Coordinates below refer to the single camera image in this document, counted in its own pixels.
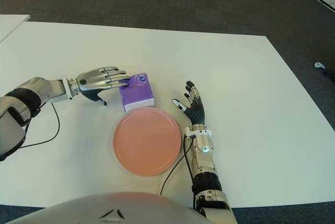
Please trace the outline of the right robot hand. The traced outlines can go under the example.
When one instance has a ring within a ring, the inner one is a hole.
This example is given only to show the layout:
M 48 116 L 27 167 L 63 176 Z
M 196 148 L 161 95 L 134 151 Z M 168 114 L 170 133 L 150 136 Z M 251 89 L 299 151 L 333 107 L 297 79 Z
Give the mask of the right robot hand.
M 185 89 L 187 93 L 184 94 L 184 97 L 188 100 L 189 105 L 186 106 L 178 99 L 172 99 L 172 103 L 184 113 L 192 125 L 204 125 L 205 110 L 197 87 L 192 81 L 187 81 Z

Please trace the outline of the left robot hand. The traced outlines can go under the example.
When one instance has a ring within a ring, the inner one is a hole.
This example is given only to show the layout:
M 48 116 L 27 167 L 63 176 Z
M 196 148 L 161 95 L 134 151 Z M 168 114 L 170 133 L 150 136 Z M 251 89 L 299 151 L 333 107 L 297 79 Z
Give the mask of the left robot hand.
M 81 73 L 76 81 L 79 91 L 88 99 L 106 106 L 99 93 L 113 88 L 128 86 L 130 76 L 115 66 L 106 66 Z

